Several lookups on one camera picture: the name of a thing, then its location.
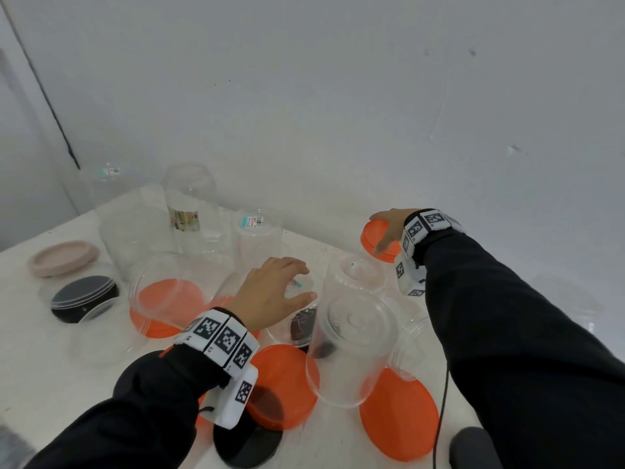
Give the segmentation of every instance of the person's left hand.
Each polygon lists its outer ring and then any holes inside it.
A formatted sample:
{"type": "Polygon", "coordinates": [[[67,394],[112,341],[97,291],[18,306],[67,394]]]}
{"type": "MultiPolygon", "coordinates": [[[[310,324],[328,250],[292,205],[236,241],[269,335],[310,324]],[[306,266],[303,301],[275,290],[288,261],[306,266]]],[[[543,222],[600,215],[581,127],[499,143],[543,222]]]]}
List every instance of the person's left hand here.
{"type": "Polygon", "coordinates": [[[306,263],[297,258],[270,258],[249,272],[239,292],[227,306],[250,332],[260,331],[317,299],[315,292],[285,298],[287,284],[295,275],[307,275],[306,263]]]}

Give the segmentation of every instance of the black cable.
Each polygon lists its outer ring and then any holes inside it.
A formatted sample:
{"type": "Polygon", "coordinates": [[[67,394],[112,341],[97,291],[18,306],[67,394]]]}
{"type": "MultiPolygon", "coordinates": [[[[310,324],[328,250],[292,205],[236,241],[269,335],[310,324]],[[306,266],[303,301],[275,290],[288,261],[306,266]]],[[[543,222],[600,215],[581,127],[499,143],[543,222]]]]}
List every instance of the black cable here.
{"type": "Polygon", "coordinates": [[[432,467],[436,469],[436,446],[438,445],[438,436],[441,434],[442,415],[445,412],[445,401],[447,400],[447,387],[449,386],[449,365],[445,374],[445,390],[442,391],[441,416],[438,418],[438,427],[436,428],[436,436],[434,437],[434,449],[432,452],[432,467]]]}

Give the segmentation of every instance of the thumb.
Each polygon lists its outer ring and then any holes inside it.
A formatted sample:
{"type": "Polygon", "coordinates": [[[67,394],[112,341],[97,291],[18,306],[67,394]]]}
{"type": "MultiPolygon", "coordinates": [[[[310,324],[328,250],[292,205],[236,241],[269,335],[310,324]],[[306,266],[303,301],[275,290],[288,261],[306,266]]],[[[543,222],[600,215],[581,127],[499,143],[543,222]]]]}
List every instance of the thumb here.
{"type": "Polygon", "coordinates": [[[303,307],[307,307],[311,304],[315,299],[317,299],[317,293],[313,292],[303,292],[294,298],[286,299],[285,307],[289,310],[290,313],[294,313],[295,311],[299,311],[303,307]]]}
{"type": "Polygon", "coordinates": [[[393,238],[387,232],[386,234],[384,234],[384,237],[382,237],[382,239],[378,242],[376,247],[373,249],[373,255],[379,255],[380,253],[386,252],[388,250],[388,247],[393,242],[394,242],[393,238]]]}

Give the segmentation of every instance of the person's right arm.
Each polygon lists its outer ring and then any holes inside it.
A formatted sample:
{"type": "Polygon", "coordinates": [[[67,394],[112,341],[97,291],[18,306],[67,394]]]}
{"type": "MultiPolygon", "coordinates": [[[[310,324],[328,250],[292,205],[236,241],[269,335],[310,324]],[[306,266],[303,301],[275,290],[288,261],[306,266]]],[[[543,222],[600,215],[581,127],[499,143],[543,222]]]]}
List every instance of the person's right arm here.
{"type": "Polygon", "coordinates": [[[473,239],[446,235],[423,255],[427,309],[504,467],[625,467],[625,365],[473,239]]]}

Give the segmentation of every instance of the white plastic device on wrist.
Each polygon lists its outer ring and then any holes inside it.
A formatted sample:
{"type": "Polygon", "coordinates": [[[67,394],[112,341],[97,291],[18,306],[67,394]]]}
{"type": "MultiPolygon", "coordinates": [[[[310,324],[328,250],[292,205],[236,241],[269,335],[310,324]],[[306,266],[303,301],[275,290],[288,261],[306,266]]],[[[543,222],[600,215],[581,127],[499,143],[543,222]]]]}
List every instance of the white plastic device on wrist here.
{"type": "Polygon", "coordinates": [[[235,427],[258,378],[258,370],[249,364],[258,341],[235,318],[211,309],[194,319],[174,344],[200,351],[230,376],[225,388],[207,393],[200,414],[227,430],[235,427]]]}
{"type": "Polygon", "coordinates": [[[395,272],[399,290],[407,296],[422,296],[426,292],[426,267],[418,265],[412,258],[414,247],[431,232],[445,229],[454,229],[464,232],[457,220],[447,214],[432,209],[418,212],[417,215],[404,227],[401,236],[401,253],[395,259],[395,272]]]}

